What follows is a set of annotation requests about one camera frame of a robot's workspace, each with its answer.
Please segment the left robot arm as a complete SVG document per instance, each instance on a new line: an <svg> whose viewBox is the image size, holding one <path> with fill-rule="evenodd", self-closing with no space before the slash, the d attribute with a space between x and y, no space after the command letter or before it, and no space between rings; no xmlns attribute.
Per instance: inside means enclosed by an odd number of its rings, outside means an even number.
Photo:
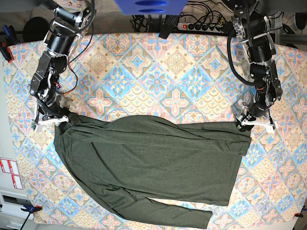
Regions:
<svg viewBox="0 0 307 230"><path fill-rule="evenodd" d="M238 0L233 10L232 28L226 45L230 69L238 80L256 90L250 103L243 103L242 113L236 116L236 127L245 132L254 126L263 126L272 133L277 124L271 117L270 108L281 100L283 90L272 58L276 55L276 49L270 35L271 22L266 11L260 8L258 0ZM248 56L252 81L244 79L235 69L231 52L234 36L238 37Z"/></svg>

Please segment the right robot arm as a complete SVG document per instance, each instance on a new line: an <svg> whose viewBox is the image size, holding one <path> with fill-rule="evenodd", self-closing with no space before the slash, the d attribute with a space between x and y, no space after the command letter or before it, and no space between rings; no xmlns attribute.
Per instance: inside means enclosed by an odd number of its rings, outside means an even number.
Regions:
<svg viewBox="0 0 307 230"><path fill-rule="evenodd" d="M39 6L52 10L54 19L44 38L47 49L39 59L29 85L29 93L36 100L35 117L31 121L33 130L43 125L69 121L69 111L60 106L58 99L59 76L69 66L69 57L86 34L95 15L93 0L85 1L78 12L70 12L53 0L42 0Z"/></svg>

